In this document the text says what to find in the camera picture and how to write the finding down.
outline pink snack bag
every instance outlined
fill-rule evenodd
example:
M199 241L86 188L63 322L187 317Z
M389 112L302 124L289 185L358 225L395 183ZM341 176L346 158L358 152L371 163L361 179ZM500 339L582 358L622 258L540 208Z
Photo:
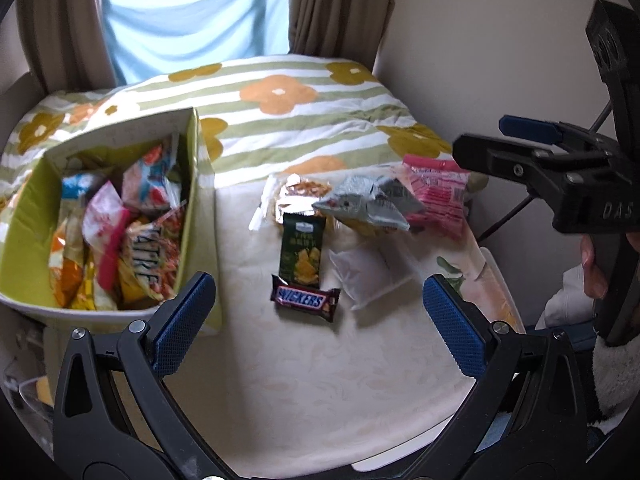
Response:
M469 172L454 160L437 160L405 155L402 164L415 197L424 210L407 215L412 228L433 227L453 239L459 239L465 226L464 197Z
M109 292L118 272L118 254L130 216L111 182L98 190L84 214L82 236L94 250L98 284Z

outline fabric storage bin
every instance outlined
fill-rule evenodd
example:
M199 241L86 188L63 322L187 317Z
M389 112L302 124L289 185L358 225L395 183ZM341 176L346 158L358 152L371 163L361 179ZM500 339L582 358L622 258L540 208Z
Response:
M194 272L217 277L214 240L214 189L212 169L200 121L193 108L172 110L110 124L87 131L48 148L26 175L15 197L14 210L0 260L0 301L48 325L85 326L90 330L114 330L135 319L148 319L156 307L117 312L70 310L57 306L49 283L49 251L58 222L61 174L77 153L99 154L102 160L124 170L153 145L179 133L178 163L183 187L189 187L180 245L176 291ZM209 332L220 328L216 302L207 319Z

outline green snack package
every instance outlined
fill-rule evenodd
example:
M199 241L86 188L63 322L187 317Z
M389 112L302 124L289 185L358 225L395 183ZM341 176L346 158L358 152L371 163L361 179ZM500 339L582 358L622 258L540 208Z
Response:
M280 277L288 283L320 288L323 216L284 213Z

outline brown curtain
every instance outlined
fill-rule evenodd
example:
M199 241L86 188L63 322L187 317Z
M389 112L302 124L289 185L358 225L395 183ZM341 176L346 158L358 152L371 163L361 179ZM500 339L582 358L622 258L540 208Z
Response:
M116 86L101 21L100 0L18 0L24 52L47 93Z
M289 0L290 51L345 57L371 70L391 1Z

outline bed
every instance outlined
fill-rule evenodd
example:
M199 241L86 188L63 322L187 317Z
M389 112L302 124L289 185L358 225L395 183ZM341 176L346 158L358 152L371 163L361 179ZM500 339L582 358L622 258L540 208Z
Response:
M397 164L406 153L450 157L449 143L354 62L258 57L46 97L18 122L2 154L0 257L20 188L47 148L105 124L185 107L196 108L212 160L200 179L216 193L212 257L225 324L219 335L196 341L167 383L206 440L243 476L285 478L369 459L451 416L473 381L424 313L419 286L399 289L393 308L387 299L360 314L341 299L330 328L304 314L280 316L267 292L279 231L247 229L271 173L322 173L338 182L350 170ZM422 236L424 250L414 255L424 269L444 272L436 262L446 257L464 272L465 299L490 320L523 330L497 267L468 229L459 242ZM327 286L339 286L332 280ZM53 387L67 337L47 333ZM126 405L135 412L130 397ZM142 419L133 419L153 443Z

